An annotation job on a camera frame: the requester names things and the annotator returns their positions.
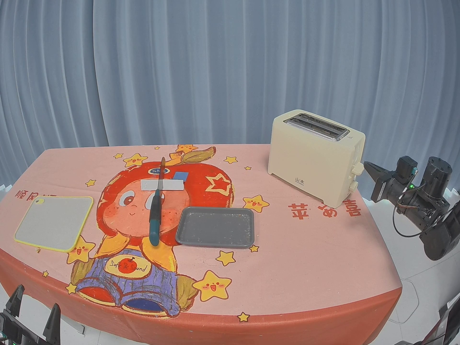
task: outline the cream toaster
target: cream toaster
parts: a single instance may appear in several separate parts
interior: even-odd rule
[[[307,111],[276,117],[268,173],[337,208],[358,186],[366,136]]]

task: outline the table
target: table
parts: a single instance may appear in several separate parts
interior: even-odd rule
[[[365,203],[356,191],[328,208],[268,175],[268,155],[269,145],[254,144],[47,150],[0,203],[0,282],[9,294],[23,284],[77,322],[147,344],[370,343],[402,285]],[[185,191],[164,192],[153,248],[145,238],[151,192],[139,181],[155,177],[163,156],[165,178],[185,179]],[[74,251],[14,241],[38,195],[94,198]],[[252,209],[254,246],[178,245],[186,206]],[[119,270],[124,255],[140,269]]]

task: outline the blue curtain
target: blue curtain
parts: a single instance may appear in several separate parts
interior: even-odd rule
[[[460,0],[0,0],[0,184],[47,148],[269,143],[300,108],[458,187],[458,42]]]

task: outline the cartoon girl print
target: cartoon girl print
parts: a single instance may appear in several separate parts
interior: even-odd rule
[[[233,203],[233,185],[228,175],[201,163],[214,154],[214,147],[182,152],[180,162],[170,162],[166,167],[164,179],[181,178],[184,190],[161,193],[157,247],[150,244],[148,237],[149,209],[155,191],[142,191],[140,181],[157,178],[160,163],[129,167],[109,181],[96,211],[98,227],[105,236],[92,259],[78,261],[73,267],[71,283],[77,286],[80,296],[158,317],[177,316],[193,305],[198,293],[193,287],[195,280],[178,273],[173,247],[178,245],[175,235],[184,208],[231,207]]]

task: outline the red apple print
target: red apple print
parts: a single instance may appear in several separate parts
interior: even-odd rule
[[[124,258],[118,263],[118,271],[124,274],[133,273],[137,267],[138,265],[134,261],[134,258]]]

